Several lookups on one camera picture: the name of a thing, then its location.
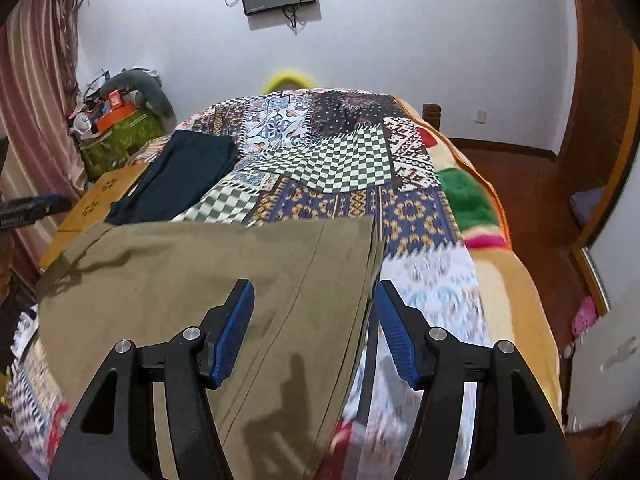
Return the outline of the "yellow curved headboard pillow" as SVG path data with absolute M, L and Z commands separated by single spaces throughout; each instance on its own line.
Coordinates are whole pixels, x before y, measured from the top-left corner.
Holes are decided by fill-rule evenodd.
M 286 90 L 308 90 L 316 88 L 316 82 L 299 70 L 279 70 L 274 73 L 262 88 L 263 94 Z

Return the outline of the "orange fleece blanket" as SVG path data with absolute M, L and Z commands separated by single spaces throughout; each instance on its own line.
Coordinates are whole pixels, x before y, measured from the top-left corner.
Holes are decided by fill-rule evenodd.
M 406 101 L 396 103 L 427 133 L 427 151 L 437 170 L 466 177 L 488 200 L 497 223 L 463 229 L 461 235 L 476 264 L 488 334 L 491 341 L 509 339 L 535 375 L 556 416 L 561 415 L 560 358 L 548 318 L 532 277 L 512 250 L 509 225 L 494 187 L 472 162 Z

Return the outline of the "brown wooden carved board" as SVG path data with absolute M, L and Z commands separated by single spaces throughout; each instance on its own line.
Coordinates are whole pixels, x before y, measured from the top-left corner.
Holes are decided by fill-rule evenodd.
M 40 269 L 46 270 L 81 232 L 102 222 L 110 212 L 111 204 L 123 198 L 134 187 L 148 166 L 147 162 L 126 166 L 100 177 L 65 217 L 39 260 Z

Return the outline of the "olive khaki pants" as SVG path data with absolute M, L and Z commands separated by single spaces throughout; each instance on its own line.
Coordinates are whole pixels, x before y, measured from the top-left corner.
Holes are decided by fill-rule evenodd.
M 310 479 L 360 362 L 371 217 L 83 232 L 39 337 L 73 414 L 55 479 Z

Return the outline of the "green patterned bag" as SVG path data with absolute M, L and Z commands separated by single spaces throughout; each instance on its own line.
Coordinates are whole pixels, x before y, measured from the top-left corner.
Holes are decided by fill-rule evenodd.
M 79 149 L 88 179 L 95 181 L 122 168 L 146 142 L 163 134 L 163 125 L 153 112 L 136 110 L 96 138 L 81 140 Z

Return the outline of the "striped pink curtain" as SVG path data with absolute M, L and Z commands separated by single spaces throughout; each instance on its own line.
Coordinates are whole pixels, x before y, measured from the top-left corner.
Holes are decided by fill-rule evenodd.
M 77 202 L 87 174 L 67 118 L 76 79 L 77 0 L 20 0 L 1 26 L 5 198 L 61 194 Z

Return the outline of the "dark navy folded garment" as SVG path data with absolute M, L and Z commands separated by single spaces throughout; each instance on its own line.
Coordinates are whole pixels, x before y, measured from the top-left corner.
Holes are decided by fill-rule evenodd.
M 169 221 L 196 204 L 239 156 L 231 136 L 177 130 L 134 192 L 112 203 L 105 221 L 114 226 Z

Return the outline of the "orange box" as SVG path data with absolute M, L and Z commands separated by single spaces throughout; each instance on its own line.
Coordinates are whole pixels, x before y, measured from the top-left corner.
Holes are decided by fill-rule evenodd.
M 108 111 L 96 122 L 96 128 L 98 128 L 99 132 L 111 129 L 136 111 L 134 103 L 127 101 L 119 90 L 113 90 L 107 95 L 106 104 L 108 105 Z

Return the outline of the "white cabinet with stickers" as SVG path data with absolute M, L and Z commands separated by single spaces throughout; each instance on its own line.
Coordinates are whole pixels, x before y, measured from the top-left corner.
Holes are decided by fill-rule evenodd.
M 639 337 L 639 284 L 634 283 L 575 342 L 567 431 L 602 427 L 636 409 Z

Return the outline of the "brown wooden door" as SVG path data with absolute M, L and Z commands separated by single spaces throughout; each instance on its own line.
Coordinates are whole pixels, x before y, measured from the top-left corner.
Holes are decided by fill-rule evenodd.
M 570 194 L 602 191 L 572 256 L 585 252 L 604 228 L 623 191 L 638 146 L 639 51 L 616 0 L 574 0 L 575 85 L 560 163 Z

